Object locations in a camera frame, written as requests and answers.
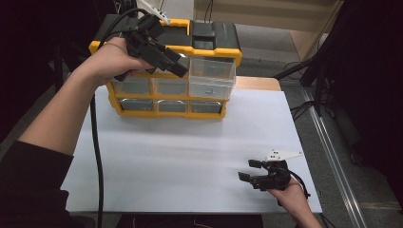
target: black cord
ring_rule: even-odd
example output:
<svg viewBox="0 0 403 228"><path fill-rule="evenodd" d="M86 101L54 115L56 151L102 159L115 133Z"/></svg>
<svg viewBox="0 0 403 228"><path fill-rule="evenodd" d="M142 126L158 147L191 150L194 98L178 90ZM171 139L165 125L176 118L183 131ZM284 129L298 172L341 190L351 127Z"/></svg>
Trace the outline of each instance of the black cord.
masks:
<svg viewBox="0 0 403 228"><path fill-rule="evenodd" d="M207 18L207 12L208 9L210 8L210 18L208 19L208 23L210 23L211 20L211 12L213 11L213 0L210 0L210 2L207 5L207 9L205 10L205 14L204 14L204 23L205 23L205 19Z"/></svg>
<svg viewBox="0 0 403 228"><path fill-rule="evenodd" d="M325 106L325 112L333 118L335 116L335 113L333 112L333 109L332 109L334 97L332 96L331 91L330 91L332 84L333 84L332 81L329 82L328 79L325 80L323 92L326 95L326 99L323 104Z"/></svg>
<svg viewBox="0 0 403 228"><path fill-rule="evenodd" d="M102 228L102 221L104 216L104 171L102 167L101 151L98 141L98 129L97 129L97 111L95 108L95 94L92 96L91 103L89 105L89 110L91 113L91 127L92 127L92 141L94 143L95 159L97 161L98 169L98 187L99 187L99 198L98 198L98 228Z"/></svg>
<svg viewBox="0 0 403 228"><path fill-rule="evenodd" d="M149 14L145 9L130 9L124 13L122 13L122 15L120 15L111 25L110 27L107 29L107 31L104 34L104 37L101 39L100 45L98 46L98 49L101 48L104 45L104 42L106 41L107 37L110 36L110 33L112 32L112 30L119 24L119 22L121 22L125 17L127 17L128 14L133 13L133 12L142 12L144 15Z"/></svg>
<svg viewBox="0 0 403 228"><path fill-rule="evenodd" d="M144 9L130 9L120 15L107 29L104 37L101 39L100 45L97 49L100 49L104 42L106 41L107 37L110 36L111 31L118 25L122 19L127 17L128 14L140 11L144 14L148 14L148 12ZM104 216L104 171L102 167L102 159L101 159L101 150L98 141L98 129L97 129L97 115L96 115L96 104L95 104L95 94L92 96L91 103L89 105L89 110L91 114L91 128L92 128L92 140L94 143L94 150L95 150L95 159L97 161L97 169L98 169L98 183L99 183L99 199L98 199L98 228L102 228L103 224L103 216Z"/></svg>
<svg viewBox="0 0 403 228"><path fill-rule="evenodd" d="M302 116L302 114L304 114L312 105L315 105L315 102L308 101L300 106L290 108L291 114L293 116L293 121L296 121L300 116Z"/></svg>
<svg viewBox="0 0 403 228"><path fill-rule="evenodd" d="M329 222L332 227L336 228L336 227L332 224L332 222L329 221L329 219L328 219L327 217L325 217L325 215L323 215L323 213L320 213L319 215L320 215L320 217L322 218L322 220L324 221L324 223L326 224L327 227L329 227L328 224L327 224L327 223Z"/></svg>
<svg viewBox="0 0 403 228"><path fill-rule="evenodd" d="M294 62L290 62L290 63L288 63L288 64L286 64L283 68L282 68L282 70L285 70L285 68L287 68L289 65L291 65L291 64L300 64L301 62L298 62L298 61L294 61ZM290 78L290 79L292 79L292 80L299 80L299 78L293 78L293 77L291 77L291 75L287 75L287 77L288 78Z"/></svg>
<svg viewBox="0 0 403 228"><path fill-rule="evenodd" d="M289 172L291 173L291 175L293 175L294 178L296 178L297 181L302 185L302 190L303 190L303 194L305 195L305 198L308 199L309 197L311 197L311 194L308 193L308 190L306 189L305 183L304 183L304 181L302 180L302 178L301 178L299 175L297 175L296 173L294 173L293 171L291 171L291 170L288 170L288 171L289 171Z"/></svg>
<svg viewBox="0 0 403 228"><path fill-rule="evenodd" d="M213 2L213 0L211 0L210 16L208 17L208 23L211 22L211 13L213 12L213 5L214 5L214 2Z"/></svg>

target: human arm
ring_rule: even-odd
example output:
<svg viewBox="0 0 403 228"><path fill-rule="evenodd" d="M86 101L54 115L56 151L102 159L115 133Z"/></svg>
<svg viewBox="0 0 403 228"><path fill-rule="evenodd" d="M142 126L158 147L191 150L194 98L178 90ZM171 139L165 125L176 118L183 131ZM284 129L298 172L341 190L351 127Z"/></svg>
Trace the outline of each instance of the human arm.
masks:
<svg viewBox="0 0 403 228"><path fill-rule="evenodd" d="M291 215L299 227L321 227L308 205L302 188L296 180L290 179L284 191L278 189L270 189L268 191L278 199L282 207Z"/></svg>
<svg viewBox="0 0 403 228"><path fill-rule="evenodd" d="M68 192L60 187L91 98L111 77L149 67L114 38L72 72L0 161L0 227L81 227L66 211Z"/></svg>
<svg viewBox="0 0 403 228"><path fill-rule="evenodd" d="M150 67L144 60L127 55L125 39L113 38L71 73L19 141L72 155L98 86L129 70Z"/></svg>

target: metal rail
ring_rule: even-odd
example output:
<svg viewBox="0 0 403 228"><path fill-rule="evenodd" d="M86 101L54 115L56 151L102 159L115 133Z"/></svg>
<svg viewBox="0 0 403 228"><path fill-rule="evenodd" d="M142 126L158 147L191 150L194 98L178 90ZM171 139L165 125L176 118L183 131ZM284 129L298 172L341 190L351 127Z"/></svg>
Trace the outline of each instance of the metal rail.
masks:
<svg viewBox="0 0 403 228"><path fill-rule="evenodd" d="M314 98L312 94L302 87L302 93L305 98L305 101L313 101ZM358 202L355 198L355 194L353 189L343 171L343 168L338 159L335 148L333 147L332 140L329 137L329 134L326 130L325 124L321 117L318 117L315 109L310 107L310 112L312 119L314 121L315 127L317 128L317 133L322 142L325 154L327 159L329 160L329 164L333 170L335 175L336 183L338 185L338 189L340 190L341 197L343 197L344 204L346 206L347 212L349 213L352 224L355 228L366 228L368 227L365 219L362 215L361 209L358 205Z"/></svg>

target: white table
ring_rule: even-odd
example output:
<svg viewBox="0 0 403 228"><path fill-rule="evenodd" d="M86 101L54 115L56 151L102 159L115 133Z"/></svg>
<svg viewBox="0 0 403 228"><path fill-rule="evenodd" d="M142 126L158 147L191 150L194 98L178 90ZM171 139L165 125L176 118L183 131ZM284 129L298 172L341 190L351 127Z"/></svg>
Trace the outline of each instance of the white table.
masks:
<svg viewBox="0 0 403 228"><path fill-rule="evenodd" d="M118 116L107 90L96 92L106 212L263 214L285 212L269 193L240 181L238 172L265 175L248 160L272 149L302 151L281 91L234 89L223 120ZM320 213L304 156L287 161L306 183ZM98 178L89 111L62 189L68 211L96 211Z"/></svg>

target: human hand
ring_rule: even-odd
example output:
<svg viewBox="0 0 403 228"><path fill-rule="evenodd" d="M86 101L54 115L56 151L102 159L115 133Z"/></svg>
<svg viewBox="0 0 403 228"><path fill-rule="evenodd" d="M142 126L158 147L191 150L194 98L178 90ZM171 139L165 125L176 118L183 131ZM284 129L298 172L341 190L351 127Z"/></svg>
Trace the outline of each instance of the human hand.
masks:
<svg viewBox="0 0 403 228"><path fill-rule="evenodd" d="M76 71L90 77L96 86L103 86L114 76L152 67L143 59L129 56L125 39L114 37L85 60Z"/></svg>
<svg viewBox="0 0 403 228"><path fill-rule="evenodd" d="M278 199L282 207L300 227L321 227L312 214L298 181L290 179L287 188L283 191L278 189L270 189L268 191Z"/></svg>

